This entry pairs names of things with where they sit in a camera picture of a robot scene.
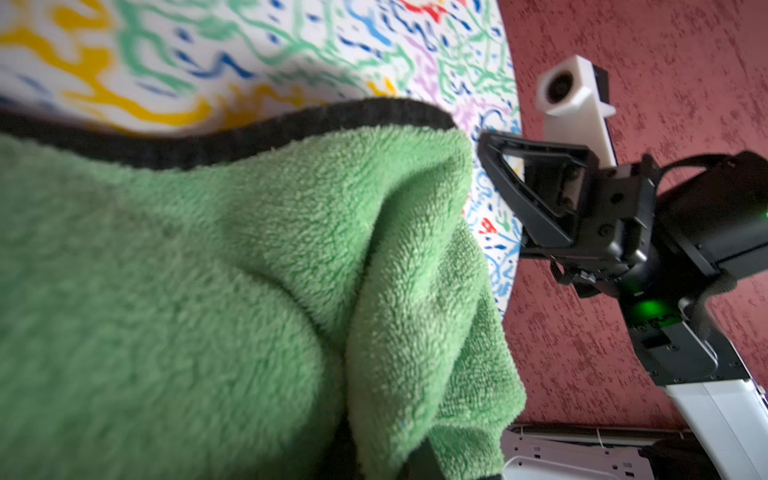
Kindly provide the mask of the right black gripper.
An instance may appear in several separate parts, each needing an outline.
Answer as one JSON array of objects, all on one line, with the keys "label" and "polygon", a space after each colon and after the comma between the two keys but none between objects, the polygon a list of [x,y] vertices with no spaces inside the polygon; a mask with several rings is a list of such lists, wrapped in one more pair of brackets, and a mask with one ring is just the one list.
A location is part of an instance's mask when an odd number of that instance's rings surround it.
[{"label": "right black gripper", "polygon": [[653,263],[660,183],[653,156],[597,170],[597,156],[584,145],[491,131],[479,136],[477,156],[527,231],[520,256],[548,261],[555,281],[579,297],[619,297]]}]

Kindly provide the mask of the green microfiber cloth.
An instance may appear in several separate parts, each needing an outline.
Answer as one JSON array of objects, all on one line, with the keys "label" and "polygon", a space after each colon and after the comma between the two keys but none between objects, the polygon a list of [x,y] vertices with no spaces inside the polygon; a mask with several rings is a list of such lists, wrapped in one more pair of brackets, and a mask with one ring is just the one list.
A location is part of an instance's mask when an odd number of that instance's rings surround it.
[{"label": "green microfiber cloth", "polygon": [[5,479],[484,479],[525,391],[452,116],[1,115]]}]

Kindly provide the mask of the round colourful squiggle plate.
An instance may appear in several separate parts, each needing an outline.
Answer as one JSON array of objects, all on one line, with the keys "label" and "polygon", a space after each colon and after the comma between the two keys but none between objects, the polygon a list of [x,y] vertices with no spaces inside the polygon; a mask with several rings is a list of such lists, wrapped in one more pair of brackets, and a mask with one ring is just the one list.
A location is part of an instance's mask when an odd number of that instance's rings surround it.
[{"label": "round colourful squiggle plate", "polygon": [[1,339],[500,351],[516,99],[494,1],[5,1]]}]

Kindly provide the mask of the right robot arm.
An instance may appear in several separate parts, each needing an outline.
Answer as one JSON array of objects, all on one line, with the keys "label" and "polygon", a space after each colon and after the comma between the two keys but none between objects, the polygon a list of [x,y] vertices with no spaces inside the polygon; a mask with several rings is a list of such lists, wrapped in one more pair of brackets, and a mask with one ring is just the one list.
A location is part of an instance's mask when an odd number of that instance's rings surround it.
[{"label": "right robot arm", "polygon": [[708,302],[767,268],[767,162],[751,151],[602,167],[587,147],[485,132],[478,158],[523,226],[520,254],[620,307],[633,350],[724,479],[767,475],[767,402]]}]

